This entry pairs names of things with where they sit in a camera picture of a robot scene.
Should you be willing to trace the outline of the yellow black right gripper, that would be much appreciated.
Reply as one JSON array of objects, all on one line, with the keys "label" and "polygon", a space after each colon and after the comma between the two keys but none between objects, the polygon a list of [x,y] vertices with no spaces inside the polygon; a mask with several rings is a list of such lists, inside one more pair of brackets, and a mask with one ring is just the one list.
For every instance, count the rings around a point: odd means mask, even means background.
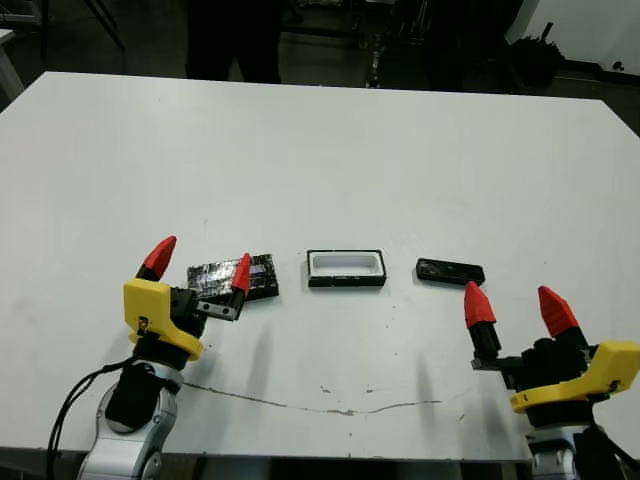
[{"label": "yellow black right gripper", "polygon": [[631,388],[639,372],[639,345],[604,341],[585,349],[570,347],[588,342],[568,302],[547,286],[538,288],[538,298],[555,340],[539,339],[518,357],[497,358],[501,344],[490,301],[475,282],[466,284],[464,317],[476,357],[472,367],[501,373],[513,392],[512,410],[526,415],[534,428],[587,424],[594,404]]}]

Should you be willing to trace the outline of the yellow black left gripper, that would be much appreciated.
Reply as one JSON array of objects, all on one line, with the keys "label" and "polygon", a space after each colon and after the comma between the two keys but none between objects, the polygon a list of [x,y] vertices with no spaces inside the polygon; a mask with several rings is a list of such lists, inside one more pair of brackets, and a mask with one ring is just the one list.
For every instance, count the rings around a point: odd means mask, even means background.
[{"label": "yellow black left gripper", "polygon": [[173,255],[177,238],[168,236],[146,256],[134,279],[123,287],[124,319],[135,357],[177,371],[200,358],[201,336],[210,318],[233,322],[250,289],[251,256],[240,259],[231,281],[228,305],[200,299],[192,289],[158,283]]}]

